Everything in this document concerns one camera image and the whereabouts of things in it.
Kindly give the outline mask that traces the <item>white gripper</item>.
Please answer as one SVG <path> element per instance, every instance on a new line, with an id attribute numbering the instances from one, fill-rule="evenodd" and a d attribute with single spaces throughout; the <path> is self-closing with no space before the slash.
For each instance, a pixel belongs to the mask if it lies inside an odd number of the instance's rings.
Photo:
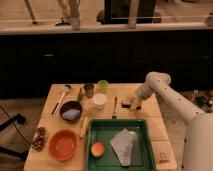
<path id="1" fill-rule="evenodd" d="M 148 84 L 144 83 L 137 88 L 135 94 L 137 98 L 134 98 L 131 103 L 131 111 L 136 111 L 141 106 L 142 100 L 148 99 L 153 94 L 153 90 Z"/>

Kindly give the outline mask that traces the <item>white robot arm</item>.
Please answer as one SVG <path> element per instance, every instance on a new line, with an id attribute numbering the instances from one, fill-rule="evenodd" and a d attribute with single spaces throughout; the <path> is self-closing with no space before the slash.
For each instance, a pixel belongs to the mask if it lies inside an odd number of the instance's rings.
<path id="1" fill-rule="evenodd" d="M 146 100 L 154 92 L 173 108 L 187 126 L 182 171 L 213 171 L 213 113 L 206 113 L 170 87 L 167 73 L 149 72 L 135 91 L 137 100 Z"/>

